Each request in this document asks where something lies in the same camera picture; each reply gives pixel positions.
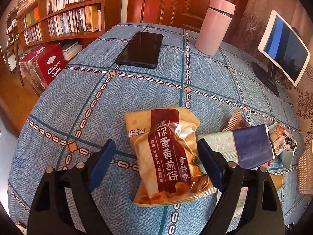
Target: bottle lid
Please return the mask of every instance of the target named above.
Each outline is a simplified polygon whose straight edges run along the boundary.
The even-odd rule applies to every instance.
[[[234,15],[236,7],[236,5],[226,0],[210,0],[209,6],[232,15]]]

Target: metal screw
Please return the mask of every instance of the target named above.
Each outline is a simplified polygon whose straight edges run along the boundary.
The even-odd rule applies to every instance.
[[[267,169],[266,169],[264,166],[261,166],[261,167],[260,167],[260,171],[262,171],[262,172],[265,173],[265,172],[267,172]]]
[[[51,173],[53,171],[53,168],[52,167],[48,167],[47,169],[46,169],[46,173]]]
[[[85,163],[83,163],[83,162],[79,162],[78,164],[76,164],[76,167],[78,169],[82,169],[84,166],[85,166]]]
[[[230,168],[236,168],[237,167],[237,164],[235,162],[228,162],[228,166]]]

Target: bookshelf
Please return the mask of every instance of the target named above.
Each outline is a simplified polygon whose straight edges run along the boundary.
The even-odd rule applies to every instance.
[[[8,19],[6,20],[6,28],[7,28],[7,36],[10,40],[10,43],[12,43],[15,39],[17,39],[17,35],[18,35],[18,28],[17,26],[12,24],[12,21],[15,20],[16,18],[16,14],[17,14],[17,10],[14,9],[10,12],[10,16],[8,17]]]
[[[103,33],[108,31],[110,28],[115,26],[116,24],[121,22],[121,5],[122,0],[84,0],[79,2],[73,2],[64,5],[64,8],[57,10],[53,13],[47,14],[47,0],[34,0],[28,7],[20,11],[17,18],[17,30],[20,36],[21,45],[24,50],[29,47],[37,44],[46,44],[48,42],[58,42],[61,40],[67,39],[77,39],[79,43],[85,48],[88,44],[93,42],[96,38],[101,36]],[[62,13],[67,13],[69,11],[77,10],[80,8],[85,8],[86,6],[93,6],[99,4],[101,8],[101,26],[102,30],[96,30],[95,32],[75,32],[75,33],[66,33],[66,34],[57,34],[51,36],[51,32],[49,29],[48,21]],[[31,13],[34,9],[38,8],[39,20],[32,22],[27,27],[24,27],[23,18],[26,17],[27,14]],[[37,40],[26,40],[24,36],[24,32],[36,31],[36,29],[40,29],[41,39]]]

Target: wicker basket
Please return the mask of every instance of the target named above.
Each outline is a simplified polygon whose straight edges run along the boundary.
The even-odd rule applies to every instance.
[[[313,194],[313,140],[299,160],[298,187],[302,194]]]

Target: wooden floor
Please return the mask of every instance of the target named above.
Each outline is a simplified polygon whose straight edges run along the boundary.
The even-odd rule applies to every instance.
[[[38,97],[26,78],[25,86],[22,87],[17,69],[15,70],[16,74],[11,74],[0,56],[0,109],[9,123],[6,127],[9,126],[14,135],[19,135]]]

